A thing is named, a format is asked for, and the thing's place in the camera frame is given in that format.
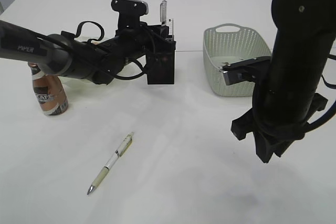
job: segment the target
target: basket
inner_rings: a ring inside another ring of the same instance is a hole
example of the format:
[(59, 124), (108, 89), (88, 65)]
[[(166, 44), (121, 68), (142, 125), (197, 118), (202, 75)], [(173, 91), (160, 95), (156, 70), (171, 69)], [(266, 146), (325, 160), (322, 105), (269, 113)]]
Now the basket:
[[(236, 27), (234, 32), (219, 32), (222, 27)], [(253, 93), (254, 83), (241, 82), (227, 86), (220, 69), (223, 65), (271, 56), (266, 42), (254, 29), (235, 24), (223, 24), (204, 31), (203, 60), (211, 89), (223, 97), (248, 97)]]

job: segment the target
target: pen tip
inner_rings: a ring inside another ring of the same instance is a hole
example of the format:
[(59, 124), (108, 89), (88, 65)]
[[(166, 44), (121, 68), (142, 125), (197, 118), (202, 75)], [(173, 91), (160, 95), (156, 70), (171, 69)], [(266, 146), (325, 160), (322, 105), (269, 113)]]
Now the pen tip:
[(94, 191), (95, 189), (96, 189), (96, 187), (93, 186), (93, 185), (91, 185), (90, 188), (89, 188), (89, 190), (88, 190), (88, 192), (87, 192), (87, 195), (93, 193), (93, 191)]

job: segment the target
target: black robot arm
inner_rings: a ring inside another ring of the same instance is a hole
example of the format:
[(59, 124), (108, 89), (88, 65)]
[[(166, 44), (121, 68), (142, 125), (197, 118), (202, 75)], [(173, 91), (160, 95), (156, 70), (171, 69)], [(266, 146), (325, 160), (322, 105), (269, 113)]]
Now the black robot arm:
[[(62, 31), (60, 35), (45, 36), (0, 20), (0, 57), (37, 63), (46, 74), (87, 79), (95, 84), (108, 84), (114, 78), (132, 80), (144, 74), (148, 84), (174, 84), (175, 45), (166, 25), (149, 26), (140, 21), (148, 13), (146, 2), (112, 0), (119, 12), (116, 36), (102, 43), (103, 28), (95, 22), (82, 22), (76, 34)], [(85, 23), (101, 30), (99, 39), (76, 41)], [(137, 59), (146, 55), (146, 65)], [(118, 73), (134, 62), (141, 70), (132, 77)]]
[(336, 0), (273, 0), (272, 16), (278, 28), (272, 57), (223, 66), (227, 84), (255, 82), (252, 109), (231, 131), (239, 140), (253, 132), (264, 163), (336, 114), (334, 103), (307, 122), (327, 104), (315, 91), (336, 37)]

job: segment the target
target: white table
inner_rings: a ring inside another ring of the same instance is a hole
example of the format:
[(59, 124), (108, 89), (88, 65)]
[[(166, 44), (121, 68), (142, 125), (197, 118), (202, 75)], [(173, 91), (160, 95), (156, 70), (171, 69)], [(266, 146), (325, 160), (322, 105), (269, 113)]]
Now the white table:
[[(162, 0), (148, 2), (150, 13), (142, 20), (160, 23), (159, 5)], [(174, 18), (177, 51), (201, 51), (203, 31), (223, 23), (234, 23), (256, 29), (270, 48), (273, 47), (276, 27), (270, 6), (272, 0), (167, 0), (167, 15)], [(84, 20), (94, 20), (113, 37), (118, 13), (111, 0), (16, 0), (1, 19), (43, 34), (75, 32)], [(85, 26), (84, 36), (98, 35), (95, 26)]]

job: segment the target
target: pen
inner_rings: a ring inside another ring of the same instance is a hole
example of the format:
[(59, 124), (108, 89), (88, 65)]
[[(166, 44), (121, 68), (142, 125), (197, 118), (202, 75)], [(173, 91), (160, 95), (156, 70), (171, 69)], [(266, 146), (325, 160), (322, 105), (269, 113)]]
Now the pen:
[(118, 149), (114, 152), (114, 154), (111, 156), (111, 158), (107, 161), (107, 163), (104, 165), (100, 173), (97, 175), (97, 177), (92, 182), (91, 186), (89, 187), (89, 190), (87, 192), (87, 195), (94, 192), (94, 190), (100, 185), (100, 183), (103, 181), (103, 179), (106, 177), (107, 173), (109, 173), (112, 166), (116, 163), (119, 157), (121, 157), (128, 147), (130, 147), (132, 141), (133, 141), (133, 135), (134, 132), (131, 132), (128, 134), (124, 141), (120, 144)]
[(167, 1), (163, 0), (160, 4), (160, 22), (162, 26), (166, 25), (167, 20)]

